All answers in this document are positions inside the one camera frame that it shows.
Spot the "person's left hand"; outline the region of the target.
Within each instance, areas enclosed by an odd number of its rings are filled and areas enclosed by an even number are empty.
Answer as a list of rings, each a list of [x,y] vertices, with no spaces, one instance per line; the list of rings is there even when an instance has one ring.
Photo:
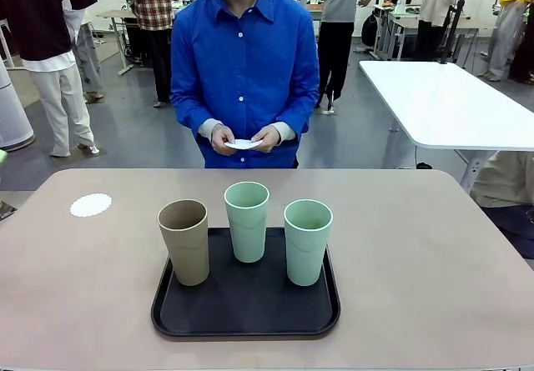
[[[270,153],[279,144],[280,134],[273,125],[268,125],[260,129],[252,138],[252,143],[259,143],[253,150],[262,153]]]

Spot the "person's right hand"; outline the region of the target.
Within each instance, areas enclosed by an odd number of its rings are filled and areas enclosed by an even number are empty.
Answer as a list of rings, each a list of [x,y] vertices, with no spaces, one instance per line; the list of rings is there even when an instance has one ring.
[[[230,156],[235,153],[235,149],[227,146],[227,143],[234,144],[234,135],[232,131],[223,124],[217,124],[212,129],[211,144],[214,151],[224,156]]]

